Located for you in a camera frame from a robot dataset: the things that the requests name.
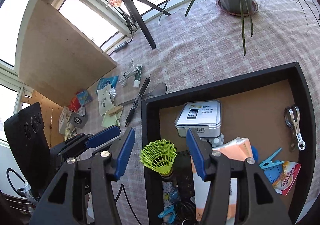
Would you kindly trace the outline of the green cleaning cloth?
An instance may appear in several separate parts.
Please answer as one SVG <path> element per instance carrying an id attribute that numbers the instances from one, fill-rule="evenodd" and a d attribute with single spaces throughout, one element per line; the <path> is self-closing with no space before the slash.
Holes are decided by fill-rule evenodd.
<path id="1" fill-rule="evenodd" d="M 105 114 L 103 117 L 103 121 L 101 123 L 101 127 L 104 128 L 108 128 L 111 127 L 113 125 L 116 125 L 118 127 L 120 127 L 120 117 L 122 115 L 122 112 L 119 112 L 117 114 L 114 115 L 107 115 Z"/>

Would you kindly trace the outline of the silver tin box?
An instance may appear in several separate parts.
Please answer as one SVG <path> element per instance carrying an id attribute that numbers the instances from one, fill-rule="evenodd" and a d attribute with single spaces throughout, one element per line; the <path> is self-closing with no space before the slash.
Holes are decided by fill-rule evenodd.
<path id="1" fill-rule="evenodd" d="M 218 100 L 185 103 L 175 120 L 175 127 L 182 138 L 190 128 L 196 129 L 200 138 L 217 138 L 221 135 L 221 115 L 222 106 Z"/>

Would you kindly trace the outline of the white paper sachet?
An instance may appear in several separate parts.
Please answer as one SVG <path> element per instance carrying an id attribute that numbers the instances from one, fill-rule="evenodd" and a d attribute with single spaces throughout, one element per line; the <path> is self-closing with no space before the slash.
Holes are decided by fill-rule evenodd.
<path id="1" fill-rule="evenodd" d="M 110 97 L 111 84 L 106 85 L 103 89 L 97 91 L 98 103 L 99 103 L 99 114 L 103 116 L 107 111 L 109 111 L 113 103 Z"/>

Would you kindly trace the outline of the black ballpoint pen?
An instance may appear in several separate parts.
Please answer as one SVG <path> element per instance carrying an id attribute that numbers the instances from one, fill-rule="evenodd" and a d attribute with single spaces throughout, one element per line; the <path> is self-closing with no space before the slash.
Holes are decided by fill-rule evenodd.
<path id="1" fill-rule="evenodd" d="M 141 101 L 142 99 L 142 96 L 144 95 L 145 91 L 146 91 L 146 88 L 148 87 L 149 85 L 149 82 L 150 82 L 150 75 L 145 79 L 142 87 L 140 88 L 139 92 L 138 92 L 138 95 L 137 97 L 135 98 L 134 102 L 133 102 L 133 105 L 129 111 L 129 114 L 128 116 L 126 117 L 126 120 L 125 120 L 125 127 L 127 127 L 130 122 L 132 121 L 133 119 L 133 116 L 135 114 L 135 111 L 139 105 L 139 102 Z"/>

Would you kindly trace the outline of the red coffee mix sachet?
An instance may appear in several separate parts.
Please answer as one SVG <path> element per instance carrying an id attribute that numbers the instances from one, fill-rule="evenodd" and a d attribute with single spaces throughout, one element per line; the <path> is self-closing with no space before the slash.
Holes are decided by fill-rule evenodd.
<path id="1" fill-rule="evenodd" d="M 299 163 L 284 161 L 282 164 L 282 172 L 272 184 L 278 194 L 286 196 L 289 193 L 296 181 L 301 167 L 302 166 Z"/>

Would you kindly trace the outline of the metal clip wrench tool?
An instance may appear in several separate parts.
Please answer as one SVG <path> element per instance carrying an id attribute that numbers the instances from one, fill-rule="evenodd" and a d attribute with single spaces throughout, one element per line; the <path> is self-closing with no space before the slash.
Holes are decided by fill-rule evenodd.
<path id="1" fill-rule="evenodd" d="M 287 127 L 289 127 L 292 134 L 290 151 L 293 152 L 295 149 L 298 149 L 299 151 L 305 150 L 306 144 L 300 132 L 299 108 L 296 105 L 292 105 L 291 107 L 286 107 L 284 110 L 284 119 Z"/>

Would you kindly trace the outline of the yellow plastic shuttlecock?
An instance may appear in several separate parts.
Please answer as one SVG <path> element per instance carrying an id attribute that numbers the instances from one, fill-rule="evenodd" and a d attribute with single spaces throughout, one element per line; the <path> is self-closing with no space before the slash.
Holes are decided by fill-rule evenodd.
<path id="1" fill-rule="evenodd" d="M 162 176 L 172 173 L 177 148 L 170 140 L 156 140 L 146 145 L 140 152 L 140 162 Z"/>

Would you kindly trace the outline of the wooden clothespin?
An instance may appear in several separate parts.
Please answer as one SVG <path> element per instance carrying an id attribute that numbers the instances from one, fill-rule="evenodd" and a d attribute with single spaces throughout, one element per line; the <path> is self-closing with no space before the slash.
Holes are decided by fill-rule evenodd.
<path id="1" fill-rule="evenodd" d="M 113 107 L 113 108 L 111 108 L 110 110 L 108 110 L 108 111 L 106 112 L 106 115 L 108 115 L 108 116 L 116 115 L 116 114 L 118 114 L 119 112 L 122 112 L 123 109 L 124 109 L 123 106 Z"/>

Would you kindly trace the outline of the blue picture card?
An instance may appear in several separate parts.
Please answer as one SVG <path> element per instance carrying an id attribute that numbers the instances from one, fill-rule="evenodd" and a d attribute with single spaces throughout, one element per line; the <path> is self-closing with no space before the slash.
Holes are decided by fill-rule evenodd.
<path id="1" fill-rule="evenodd" d="M 84 106 L 93 100 L 92 96 L 89 94 L 88 90 L 86 90 L 86 89 L 78 92 L 76 94 L 76 97 L 80 103 L 80 106 Z"/>

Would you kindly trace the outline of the orange tissue pack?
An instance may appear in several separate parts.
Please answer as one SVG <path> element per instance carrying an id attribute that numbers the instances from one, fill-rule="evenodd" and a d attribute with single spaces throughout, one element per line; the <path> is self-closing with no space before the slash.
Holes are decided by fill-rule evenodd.
<path id="1" fill-rule="evenodd" d="M 241 171 L 242 166 L 219 151 L 212 150 L 210 160 L 210 187 L 200 224 L 225 224 L 232 172 Z"/>

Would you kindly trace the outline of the wooden slat panel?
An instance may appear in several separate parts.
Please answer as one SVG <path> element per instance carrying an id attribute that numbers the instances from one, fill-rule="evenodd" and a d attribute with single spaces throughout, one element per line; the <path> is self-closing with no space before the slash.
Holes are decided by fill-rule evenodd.
<path id="1" fill-rule="evenodd" d="M 63 142 L 63 135 L 59 133 L 59 117 L 63 108 L 36 90 L 32 93 L 26 90 L 23 91 L 21 98 L 22 104 L 32 105 L 36 102 L 40 103 L 44 120 L 44 134 L 49 148 L 52 148 Z"/>

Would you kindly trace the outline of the green white glue stick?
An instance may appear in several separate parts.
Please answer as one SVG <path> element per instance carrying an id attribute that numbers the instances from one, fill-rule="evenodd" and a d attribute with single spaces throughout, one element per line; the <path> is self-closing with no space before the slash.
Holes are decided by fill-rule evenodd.
<path id="1" fill-rule="evenodd" d="M 142 78 L 142 68 L 143 68 L 143 65 L 142 64 L 137 64 L 137 72 L 135 74 L 135 79 L 133 81 L 133 87 L 134 88 L 139 88 L 140 86 L 140 81 L 141 81 L 141 78 Z"/>

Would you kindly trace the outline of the blue plastic clothespin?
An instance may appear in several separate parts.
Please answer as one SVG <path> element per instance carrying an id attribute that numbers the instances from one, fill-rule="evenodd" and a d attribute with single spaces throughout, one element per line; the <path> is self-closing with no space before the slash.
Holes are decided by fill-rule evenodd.
<path id="1" fill-rule="evenodd" d="M 269 156 L 267 159 L 265 159 L 264 161 L 262 161 L 259 164 L 259 167 L 262 170 L 266 170 L 267 168 L 272 168 L 278 165 L 283 165 L 285 163 L 285 161 L 279 161 L 279 160 L 275 160 L 274 161 L 274 157 L 278 155 L 278 153 L 280 153 L 282 150 L 282 148 L 280 147 L 278 150 L 276 150 L 276 152 L 274 152 L 271 156 Z"/>

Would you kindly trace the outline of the pink checkered tablecloth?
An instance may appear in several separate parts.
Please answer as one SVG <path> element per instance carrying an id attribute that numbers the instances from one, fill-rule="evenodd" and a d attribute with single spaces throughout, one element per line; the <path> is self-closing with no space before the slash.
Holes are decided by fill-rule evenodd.
<path id="1" fill-rule="evenodd" d="M 315 0 L 255 0 L 259 10 L 241 27 L 237 17 L 223 13 L 216 0 L 196 0 L 170 16 L 154 19 L 148 29 L 152 50 L 138 31 L 122 51 L 113 53 L 120 76 L 129 62 L 141 63 L 150 76 L 149 89 L 160 82 L 168 92 L 290 62 L 298 62 L 306 78 L 315 117 L 319 117 L 319 26 Z"/>

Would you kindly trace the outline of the black tripod stand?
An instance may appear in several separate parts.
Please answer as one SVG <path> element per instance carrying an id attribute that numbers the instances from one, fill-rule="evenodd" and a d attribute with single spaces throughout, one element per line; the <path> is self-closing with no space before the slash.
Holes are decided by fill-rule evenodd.
<path id="1" fill-rule="evenodd" d="M 156 48 L 156 44 L 152 38 L 151 33 L 149 32 L 142 16 L 140 15 L 138 9 L 136 8 L 133 0 L 122 0 L 124 2 L 124 5 L 126 6 L 127 10 L 129 11 L 130 17 L 134 19 L 134 22 L 136 22 L 138 24 L 138 26 L 140 27 L 142 33 L 144 34 L 146 40 L 148 41 L 149 45 L 151 46 L 151 48 L 154 50 Z M 169 12 L 167 12 L 166 10 L 164 10 L 163 8 L 149 2 L 148 0 L 137 0 L 141 3 L 144 3 L 146 5 L 148 5 L 149 7 L 153 8 L 154 10 L 157 10 L 159 12 L 162 12 L 163 14 L 165 14 L 166 16 L 170 16 L 171 14 Z"/>

